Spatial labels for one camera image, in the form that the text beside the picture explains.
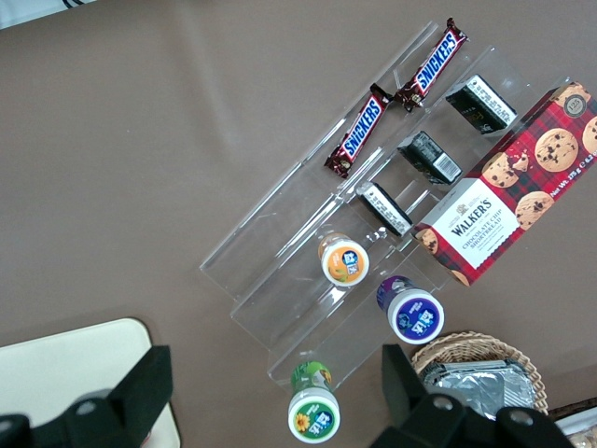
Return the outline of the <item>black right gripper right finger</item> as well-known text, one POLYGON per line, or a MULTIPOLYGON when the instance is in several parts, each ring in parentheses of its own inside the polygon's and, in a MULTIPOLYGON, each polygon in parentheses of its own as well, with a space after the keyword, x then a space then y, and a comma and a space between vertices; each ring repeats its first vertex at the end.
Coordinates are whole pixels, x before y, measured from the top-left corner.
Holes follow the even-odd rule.
POLYGON ((490 420, 444 393, 428 392, 398 344, 382 347, 382 392, 392 424, 374 447, 570 447, 542 413, 506 407, 490 420))

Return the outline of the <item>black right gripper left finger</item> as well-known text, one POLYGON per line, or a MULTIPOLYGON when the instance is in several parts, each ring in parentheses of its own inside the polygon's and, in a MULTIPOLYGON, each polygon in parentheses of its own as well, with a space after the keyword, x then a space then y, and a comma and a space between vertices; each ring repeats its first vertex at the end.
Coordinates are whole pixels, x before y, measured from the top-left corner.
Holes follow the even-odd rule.
POLYGON ((174 391, 171 349, 153 345, 104 398, 83 399, 31 427, 23 414, 1 416, 3 447, 139 447, 174 391))

